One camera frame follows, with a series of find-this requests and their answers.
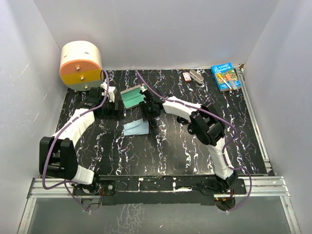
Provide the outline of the grey glasses case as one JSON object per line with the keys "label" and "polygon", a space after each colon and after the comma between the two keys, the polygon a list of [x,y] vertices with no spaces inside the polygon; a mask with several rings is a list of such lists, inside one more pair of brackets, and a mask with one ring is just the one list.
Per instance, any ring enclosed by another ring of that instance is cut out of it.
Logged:
{"label": "grey glasses case", "polygon": [[144,99],[144,95],[140,93],[139,85],[121,91],[120,95],[126,110],[137,107]]}

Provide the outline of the light blue cleaning cloth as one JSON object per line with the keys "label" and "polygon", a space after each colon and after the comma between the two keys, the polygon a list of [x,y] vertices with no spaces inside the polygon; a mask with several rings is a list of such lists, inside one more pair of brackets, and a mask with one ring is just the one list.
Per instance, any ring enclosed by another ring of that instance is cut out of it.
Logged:
{"label": "light blue cleaning cloth", "polygon": [[125,136],[140,136],[149,134],[149,122],[139,119],[124,125]]}

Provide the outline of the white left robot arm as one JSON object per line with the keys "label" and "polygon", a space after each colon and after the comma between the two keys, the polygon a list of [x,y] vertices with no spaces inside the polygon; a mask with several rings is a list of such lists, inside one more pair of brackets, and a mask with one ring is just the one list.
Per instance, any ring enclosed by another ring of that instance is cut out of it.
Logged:
{"label": "white left robot arm", "polygon": [[106,83],[91,88],[65,125],[39,142],[39,173],[73,183],[78,189],[94,195],[100,191],[97,174],[79,165],[75,146],[97,119],[119,121],[123,118],[122,101],[115,97],[116,87]]}

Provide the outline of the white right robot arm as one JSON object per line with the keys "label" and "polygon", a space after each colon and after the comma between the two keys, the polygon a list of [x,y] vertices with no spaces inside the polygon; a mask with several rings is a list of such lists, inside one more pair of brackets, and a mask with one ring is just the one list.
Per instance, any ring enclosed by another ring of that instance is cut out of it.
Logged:
{"label": "white right robot arm", "polygon": [[143,118],[150,120],[161,112],[177,116],[178,122],[188,125],[188,132],[206,145],[214,163],[217,190],[229,193],[238,179],[225,147],[225,123],[211,105],[182,101],[174,96],[162,98],[155,90],[140,87],[143,101],[139,103]]}

